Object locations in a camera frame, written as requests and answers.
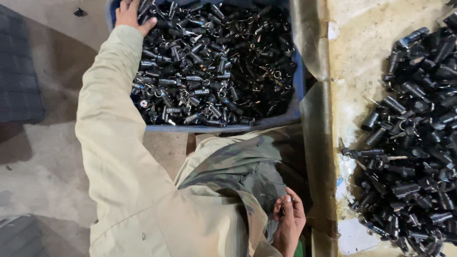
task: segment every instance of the pile of lock cylinders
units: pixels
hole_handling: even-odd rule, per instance
[[[144,0],[145,37],[131,98],[146,124],[255,125],[285,113],[294,93],[288,10]]]
[[[375,102],[361,125],[371,133],[363,150],[340,139],[343,158],[361,167],[361,196],[349,207],[382,240],[420,257],[457,245],[457,13],[444,23],[397,41],[382,80],[395,96]]]

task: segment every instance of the jacket sleeve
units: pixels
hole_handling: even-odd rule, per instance
[[[142,144],[145,123],[129,97],[143,37],[116,27],[83,76],[75,132],[97,202],[91,243],[113,225],[154,205],[176,187]]]

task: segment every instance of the concrete floor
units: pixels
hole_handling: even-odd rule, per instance
[[[47,115],[41,123],[0,124],[0,216],[37,215],[51,257],[88,256],[96,205],[89,198],[74,134],[81,77],[107,39],[104,0],[0,0],[24,15]],[[88,12],[78,18],[77,8]],[[147,132],[144,145],[176,176],[187,134]]]

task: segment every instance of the beige jacket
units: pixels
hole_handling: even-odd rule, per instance
[[[265,241],[267,217],[254,197],[255,222],[248,224],[237,197],[206,186],[177,190],[217,149],[261,132],[203,141],[175,183],[143,146],[146,125],[129,97],[142,42],[135,28],[116,27],[83,76],[75,131],[97,202],[91,256],[281,256]]]

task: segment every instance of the left hand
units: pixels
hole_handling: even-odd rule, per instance
[[[122,0],[121,6],[116,9],[116,24],[114,27],[119,25],[128,25],[138,29],[141,35],[145,37],[157,23],[157,18],[150,18],[144,23],[144,25],[140,26],[137,21],[139,3],[140,0]]]
[[[306,217],[300,197],[288,187],[286,187],[286,192],[288,195],[279,197],[273,210],[275,220],[279,221],[273,236],[273,246],[283,257],[293,257],[298,238],[306,223]],[[284,209],[284,217],[279,215],[281,206]]]

